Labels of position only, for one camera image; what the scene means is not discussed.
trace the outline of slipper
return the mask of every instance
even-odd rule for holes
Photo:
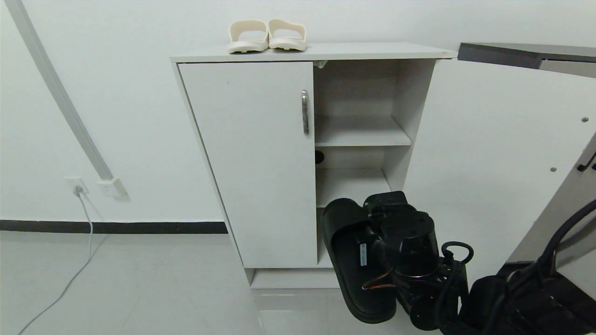
[[[362,288],[384,273],[382,266],[370,264],[373,256],[367,254],[371,223],[366,210],[347,198],[333,200],[321,214],[323,240],[346,306],[356,319],[375,324],[391,319],[397,303],[391,289]]]
[[[274,38],[273,34],[276,30],[286,29],[293,30],[301,35],[301,38],[297,37],[277,37]],[[269,21],[269,47],[271,49],[279,48],[284,50],[299,50],[304,51],[308,45],[306,44],[306,29],[303,25],[297,23],[289,23],[284,20],[275,18]]]
[[[263,39],[239,40],[244,32],[264,32]],[[269,34],[267,25],[259,20],[236,21],[229,27],[229,40],[227,49],[230,54],[234,52],[263,51],[269,48]]]

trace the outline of black slipper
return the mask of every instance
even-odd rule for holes
[[[327,252],[352,315],[369,324],[391,319],[396,310],[393,289],[362,289],[363,283],[385,272],[380,265],[370,266],[372,255],[360,249],[370,241],[366,227],[371,221],[366,211],[351,199],[333,200],[323,211],[321,224]]]

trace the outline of white cord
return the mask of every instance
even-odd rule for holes
[[[64,288],[64,290],[62,291],[62,294],[60,294],[58,299],[56,299],[54,302],[52,302],[51,305],[46,307],[46,309],[41,311],[41,313],[37,314],[37,316],[35,316],[31,321],[29,321],[29,323],[27,323],[27,325],[25,325],[25,327],[23,327],[23,329],[18,332],[18,335],[23,334],[25,329],[27,329],[27,327],[29,327],[37,318],[39,318],[43,313],[45,313],[47,310],[52,308],[52,306],[54,306],[60,299],[62,299],[62,297],[64,296],[66,291],[69,289],[70,285],[73,283],[75,278],[81,273],[81,271],[83,271],[83,269],[85,269],[87,264],[89,264],[89,262],[91,261],[91,256],[92,256],[91,255],[91,241],[93,239],[93,222],[91,222],[91,219],[89,218],[89,214],[87,213],[87,208],[85,207],[85,203],[83,202],[83,199],[80,197],[80,194],[82,192],[83,192],[83,189],[80,186],[77,186],[73,191],[73,193],[79,198],[80,204],[83,205],[83,210],[85,211],[85,216],[87,217],[87,222],[89,222],[89,229],[90,229],[90,231],[89,231],[89,257],[87,258],[87,263],[85,263],[85,265],[83,265],[83,267],[79,270],[79,272],[77,272],[74,275],[74,277],[69,281],[69,283],[66,284],[66,287]]]

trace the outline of white slipper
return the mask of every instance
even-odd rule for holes
[[[274,38],[273,34],[276,30],[287,29],[293,30],[301,35],[301,38],[297,37],[277,37]],[[269,21],[269,47],[272,49],[279,48],[284,50],[300,50],[304,51],[308,45],[306,44],[306,29],[303,25],[297,23],[289,23],[284,20],[275,18]]]
[[[243,32],[264,32],[263,39],[239,40]],[[227,49],[230,54],[234,52],[263,51],[269,48],[269,34],[267,25],[259,20],[236,21],[229,27],[229,40]]]

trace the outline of wall socket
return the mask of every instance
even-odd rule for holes
[[[80,186],[83,189],[83,193],[89,193],[87,186],[83,183],[83,180],[77,177],[64,177],[66,184],[69,186],[69,190],[72,192],[75,187]]]
[[[126,195],[126,190],[118,178],[108,181],[98,181],[97,185],[100,187],[101,193],[106,197],[123,197]]]

